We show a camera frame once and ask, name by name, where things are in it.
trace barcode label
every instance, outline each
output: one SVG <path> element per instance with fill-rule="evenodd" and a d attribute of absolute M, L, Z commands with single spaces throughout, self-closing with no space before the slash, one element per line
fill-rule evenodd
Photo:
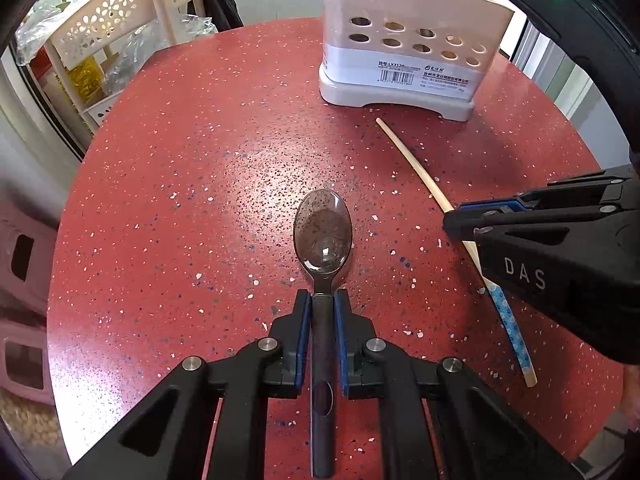
<path fill-rule="evenodd" d="M 383 83 L 411 85 L 411 83 L 414 82 L 414 75 L 409 72 L 393 72 L 391 70 L 381 70 L 380 81 L 382 81 Z"/>

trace spoon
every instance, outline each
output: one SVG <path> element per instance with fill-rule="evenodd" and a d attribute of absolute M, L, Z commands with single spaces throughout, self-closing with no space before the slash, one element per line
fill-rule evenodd
<path fill-rule="evenodd" d="M 293 223 L 296 255 L 314 281 L 311 297 L 311 474 L 334 474 L 334 296 L 332 281 L 351 251 L 351 218 L 333 191 L 304 197 Z"/>

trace screw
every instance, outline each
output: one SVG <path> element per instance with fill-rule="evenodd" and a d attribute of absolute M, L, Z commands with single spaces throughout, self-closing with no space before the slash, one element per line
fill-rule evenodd
<path fill-rule="evenodd" d="M 455 374 L 462 370 L 462 361 L 456 357 L 447 357 L 442 362 L 442 367 L 447 371 Z"/>
<path fill-rule="evenodd" d="M 367 348 L 372 352 L 382 352 L 386 348 L 385 340 L 379 337 L 369 339 L 367 341 Z"/>
<path fill-rule="evenodd" d="M 263 337 L 258 341 L 258 348 L 265 352 L 273 350 L 278 346 L 278 342 L 273 337 Z"/>
<path fill-rule="evenodd" d="M 202 359 L 197 355 L 191 355 L 182 361 L 182 368 L 188 372 L 193 372 L 202 366 Z"/>

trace table surface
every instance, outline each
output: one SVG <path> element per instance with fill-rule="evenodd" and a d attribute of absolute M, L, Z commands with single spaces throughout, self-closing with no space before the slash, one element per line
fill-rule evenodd
<path fill-rule="evenodd" d="M 574 128 L 501 56 L 467 123 L 328 105 L 321 36 L 319 20 L 290 20 L 159 52 L 98 132 L 66 204 L 49 296 L 50 372 L 73 462 L 181 359 L 232 355 L 290 311 L 311 286 L 293 219 L 319 187 L 350 208 L 342 286 L 380 337 L 465 359 L 569 458 L 618 402 L 619 365 L 511 299 L 538 374 L 525 386 L 470 259 L 374 120 L 454 204 L 594 170 Z M 338 399 L 337 423 L 337 478 L 382 478 L 376 402 Z M 308 478 L 308 391 L 272 400 L 267 432 L 266 478 Z"/>

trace person's hand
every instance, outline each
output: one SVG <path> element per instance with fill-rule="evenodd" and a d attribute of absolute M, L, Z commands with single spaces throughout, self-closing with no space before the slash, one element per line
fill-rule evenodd
<path fill-rule="evenodd" d="M 620 410 L 626 417 L 629 429 L 638 431 L 640 429 L 640 366 L 623 366 Z"/>

